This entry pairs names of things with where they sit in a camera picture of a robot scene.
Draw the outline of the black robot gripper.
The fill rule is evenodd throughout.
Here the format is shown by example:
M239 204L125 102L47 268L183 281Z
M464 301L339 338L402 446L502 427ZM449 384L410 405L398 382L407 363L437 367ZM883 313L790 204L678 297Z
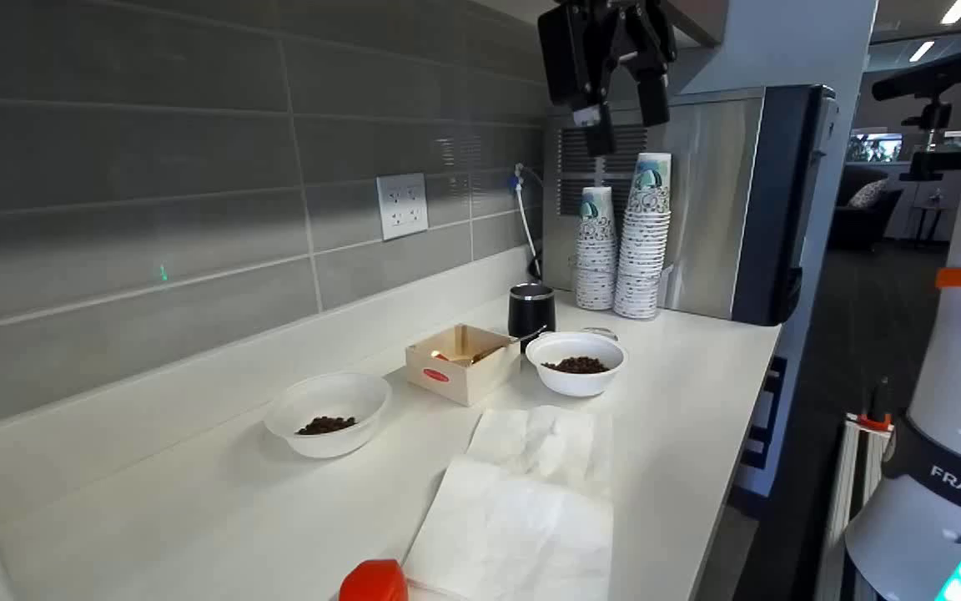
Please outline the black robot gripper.
M665 0L557 0L539 18L548 92L553 102L590 107L584 140L590 157L618 151L606 107L618 66L639 84L641 119L672 119L668 69L678 57Z

